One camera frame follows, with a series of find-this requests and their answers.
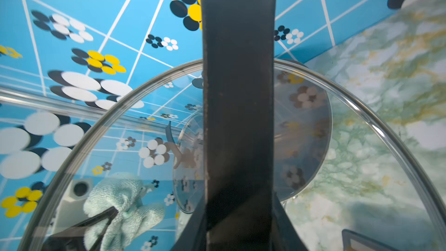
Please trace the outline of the glass pot lid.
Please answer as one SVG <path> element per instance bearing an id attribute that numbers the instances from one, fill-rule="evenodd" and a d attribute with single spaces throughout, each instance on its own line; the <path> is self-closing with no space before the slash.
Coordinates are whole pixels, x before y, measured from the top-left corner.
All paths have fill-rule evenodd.
<path id="1" fill-rule="evenodd" d="M 382 116 L 446 193 L 446 62 L 322 66 Z M 311 251 L 341 251 L 344 229 L 399 251 L 443 251 L 436 228 L 397 159 L 352 110 L 327 92 L 332 135 L 314 179 L 285 203 Z"/>
<path id="2" fill-rule="evenodd" d="M 327 92 L 293 73 L 274 70 L 274 190 L 282 203 L 302 192 L 319 172 L 332 135 Z M 204 193 L 203 114 L 194 114 L 174 139 L 173 197 L 180 211 L 194 212 Z"/>

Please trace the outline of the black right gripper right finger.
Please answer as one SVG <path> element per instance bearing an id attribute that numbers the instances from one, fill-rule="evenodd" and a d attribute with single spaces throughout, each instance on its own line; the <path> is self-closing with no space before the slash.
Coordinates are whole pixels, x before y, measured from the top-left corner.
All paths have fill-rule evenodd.
<path id="1" fill-rule="evenodd" d="M 351 230 L 344 229 L 341 235 L 344 251 L 397 251 L 396 248 Z"/>

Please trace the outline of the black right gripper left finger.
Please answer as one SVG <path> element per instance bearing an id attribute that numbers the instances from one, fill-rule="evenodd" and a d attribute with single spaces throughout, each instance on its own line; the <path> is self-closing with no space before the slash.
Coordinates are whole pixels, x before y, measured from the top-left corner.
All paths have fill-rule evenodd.
<path id="1" fill-rule="evenodd" d="M 176 251 L 303 251 L 274 192 L 276 0 L 200 0 L 204 194 Z"/>

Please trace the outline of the light green microfiber cloth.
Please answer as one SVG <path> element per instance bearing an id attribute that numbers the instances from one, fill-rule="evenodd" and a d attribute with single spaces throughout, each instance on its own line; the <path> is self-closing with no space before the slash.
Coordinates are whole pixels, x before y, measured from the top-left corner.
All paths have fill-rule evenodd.
<path id="1" fill-rule="evenodd" d="M 105 231 L 99 249 L 123 251 L 134 239 L 158 225 L 165 217 L 164 205 L 142 203 L 145 194 L 153 190 L 153 184 L 144 184 L 131 173 L 116 173 L 100 181 L 89 193 L 84 203 L 84 213 L 94 217 L 115 208 L 117 215 L 111 222 L 104 219 L 87 228 L 84 236 L 86 250 L 90 251 L 101 232 Z"/>

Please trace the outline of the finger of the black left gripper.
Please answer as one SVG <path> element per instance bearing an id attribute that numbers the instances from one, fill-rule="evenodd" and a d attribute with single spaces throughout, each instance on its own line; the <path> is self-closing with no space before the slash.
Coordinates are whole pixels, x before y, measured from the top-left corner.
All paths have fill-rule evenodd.
<path id="1" fill-rule="evenodd" d="M 88 228 L 99 222 L 106 220 L 106 225 L 99 233 L 99 236 L 90 251 L 99 251 L 101 249 L 102 241 L 106 230 L 111 222 L 118 215 L 118 210 L 115 207 L 111 207 L 104 212 L 86 219 L 85 221 L 78 223 L 62 232 L 51 235 L 48 237 L 42 245 L 42 251 L 87 251 L 84 245 L 84 238 Z"/>

